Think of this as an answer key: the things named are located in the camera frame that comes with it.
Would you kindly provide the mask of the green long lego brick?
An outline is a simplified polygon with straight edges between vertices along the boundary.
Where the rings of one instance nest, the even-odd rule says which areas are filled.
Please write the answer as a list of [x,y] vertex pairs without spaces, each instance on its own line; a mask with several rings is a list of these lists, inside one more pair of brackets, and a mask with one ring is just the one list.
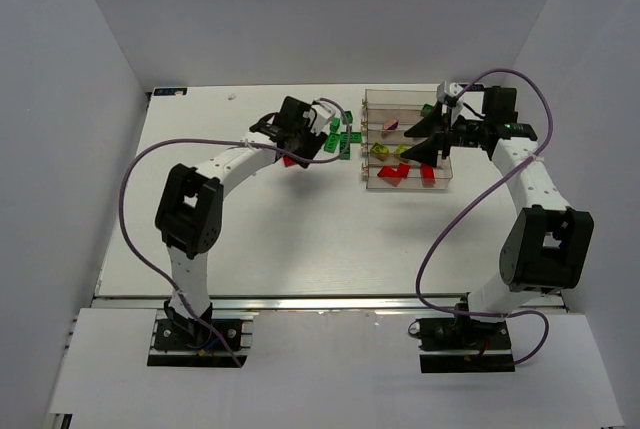
[[324,143],[323,149],[325,152],[333,154],[340,143],[340,135],[337,133],[330,133]]

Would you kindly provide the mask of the red small lego brick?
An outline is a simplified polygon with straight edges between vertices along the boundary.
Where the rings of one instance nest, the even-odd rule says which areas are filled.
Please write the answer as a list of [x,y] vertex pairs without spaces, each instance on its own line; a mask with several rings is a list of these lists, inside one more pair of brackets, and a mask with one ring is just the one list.
[[396,171],[402,178],[407,178],[411,167],[408,164],[401,163],[397,166]]

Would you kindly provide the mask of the green lego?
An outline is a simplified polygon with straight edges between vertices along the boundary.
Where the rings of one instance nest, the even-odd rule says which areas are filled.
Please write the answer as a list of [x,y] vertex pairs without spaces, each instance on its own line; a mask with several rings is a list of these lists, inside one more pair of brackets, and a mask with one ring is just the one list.
[[425,104],[425,105],[422,107],[422,110],[421,110],[421,116],[422,116],[422,117],[428,117],[428,116],[431,114],[431,112],[433,111],[433,109],[434,109],[434,107],[433,107],[432,105],[430,105],[430,104]]

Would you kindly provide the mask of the red curved lego piece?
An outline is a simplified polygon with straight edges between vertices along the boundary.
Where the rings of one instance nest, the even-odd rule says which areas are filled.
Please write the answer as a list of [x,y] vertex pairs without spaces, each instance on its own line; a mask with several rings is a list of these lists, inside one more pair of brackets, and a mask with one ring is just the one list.
[[377,176],[379,178],[393,178],[393,179],[400,178],[399,173],[394,168],[392,168],[390,166],[383,166],[378,171]]

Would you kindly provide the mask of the lime lego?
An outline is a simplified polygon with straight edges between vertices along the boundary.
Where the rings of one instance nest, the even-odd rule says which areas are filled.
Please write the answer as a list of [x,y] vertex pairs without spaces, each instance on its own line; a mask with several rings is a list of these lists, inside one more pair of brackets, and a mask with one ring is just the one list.
[[370,154],[378,160],[385,161],[389,157],[389,149],[385,145],[375,143],[370,148]]

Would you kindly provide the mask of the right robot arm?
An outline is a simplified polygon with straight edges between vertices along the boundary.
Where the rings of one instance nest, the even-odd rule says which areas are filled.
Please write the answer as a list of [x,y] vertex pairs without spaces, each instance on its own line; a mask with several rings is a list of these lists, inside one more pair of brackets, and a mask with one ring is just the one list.
[[441,83],[434,108],[405,133],[419,144],[401,155],[433,166],[454,147],[479,148],[501,174],[491,188],[507,187],[516,220],[497,272],[451,311],[482,322],[504,319],[539,294],[575,288],[594,230],[591,214],[574,209],[552,181],[541,156],[548,143],[519,122],[516,96],[514,88],[490,87],[481,114],[467,119],[462,86]]

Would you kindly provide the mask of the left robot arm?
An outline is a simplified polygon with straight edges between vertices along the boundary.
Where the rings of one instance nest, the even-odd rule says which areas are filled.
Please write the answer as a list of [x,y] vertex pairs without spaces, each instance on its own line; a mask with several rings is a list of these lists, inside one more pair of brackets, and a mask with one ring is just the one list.
[[250,126],[239,146],[196,166],[177,164],[170,170],[155,226],[177,284],[165,313],[181,331],[196,336],[203,330],[198,321],[211,320],[207,258],[221,234],[224,199],[240,183],[275,164],[282,151],[302,158],[306,168],[328,138],[326,127],[335,116],[331,106],[287,96],[275,116]]

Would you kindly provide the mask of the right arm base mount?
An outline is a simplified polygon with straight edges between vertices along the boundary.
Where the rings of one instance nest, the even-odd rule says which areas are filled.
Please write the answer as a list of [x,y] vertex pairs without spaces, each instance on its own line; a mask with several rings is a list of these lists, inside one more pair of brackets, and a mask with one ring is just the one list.
[[416,319],[407,329],[419,342],[423,374],[511,373],[515,361],[505,322],[467,317]]

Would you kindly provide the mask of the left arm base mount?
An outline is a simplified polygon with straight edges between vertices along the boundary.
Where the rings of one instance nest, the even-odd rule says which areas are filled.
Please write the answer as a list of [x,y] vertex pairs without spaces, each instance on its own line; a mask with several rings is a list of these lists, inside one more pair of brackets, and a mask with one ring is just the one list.
[[253,321],[249,318],[223,316],[214,318],[212,326],[220,337],[201,325],[192,336],[166,316],[154,322],[147,355],[148,367],[239,369],[252,345]]

